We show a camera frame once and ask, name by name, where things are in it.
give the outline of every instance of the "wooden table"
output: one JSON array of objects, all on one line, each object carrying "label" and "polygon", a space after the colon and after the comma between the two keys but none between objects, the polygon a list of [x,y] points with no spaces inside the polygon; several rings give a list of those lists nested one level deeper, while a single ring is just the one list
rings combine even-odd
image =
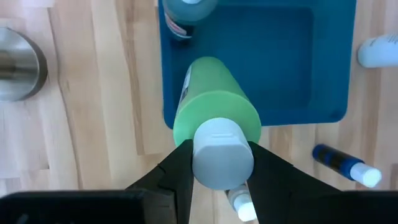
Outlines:
[{"label": "wooden table", "polygon": [[[0,0],[0,26],[28,35],[49,62],[39,94],[0,104],[0,195],[123,189],[175,148],[162,117],[157,21],[149,0]],[[398,189],[398,69],[366,70],[355,57],[367,38],[396,31],[397,0],[358,0],[345,118],[263,127],[261,145],[339,189],[362,189],[313,161],[322,142],[380,168],[377,189]],[[239,223],[223,192],[199,184],[191,221]]]}]

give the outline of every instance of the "metal cylinder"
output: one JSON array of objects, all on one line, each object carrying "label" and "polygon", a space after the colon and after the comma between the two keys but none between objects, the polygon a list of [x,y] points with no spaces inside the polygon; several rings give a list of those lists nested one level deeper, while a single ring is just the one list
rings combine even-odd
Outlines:
[{"label": "metal cylinder", "polygon": [[0,102],[24,100],[47,79],[47,61],[40,48],[22,34],[0,28]]}]

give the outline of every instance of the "blue marker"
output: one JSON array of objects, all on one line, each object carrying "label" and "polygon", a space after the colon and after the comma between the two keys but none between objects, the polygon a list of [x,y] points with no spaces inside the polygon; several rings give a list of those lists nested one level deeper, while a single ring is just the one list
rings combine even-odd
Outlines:
[{"label": "blue marker", "polygon": [[375,187],[381,180],[381,172],[378,169],[366,165],[361,159],[324,144],[315,146],[312,156],[316,161],[349,180],[355,180],[369,188]]}]

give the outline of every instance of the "bottle neck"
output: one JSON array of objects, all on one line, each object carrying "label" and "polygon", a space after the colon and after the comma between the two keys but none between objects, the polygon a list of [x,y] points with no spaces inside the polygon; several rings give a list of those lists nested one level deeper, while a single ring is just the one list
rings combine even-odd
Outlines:
[{"label": "bottle neck", "polygon": [[187,4],[198,4],[202,0],[182,0],[182,1],[187,3]]}]

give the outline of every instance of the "blue tray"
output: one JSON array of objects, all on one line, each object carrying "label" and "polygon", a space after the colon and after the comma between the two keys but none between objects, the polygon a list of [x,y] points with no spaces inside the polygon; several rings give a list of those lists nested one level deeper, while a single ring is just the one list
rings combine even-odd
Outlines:
[{"label": "blue tray", "polygon": [[170,41],[159,1],[164,119],[202,56],[229,68],[263,126],[329,123],[346,113],[356,0],[223,0],[188,46]]}]

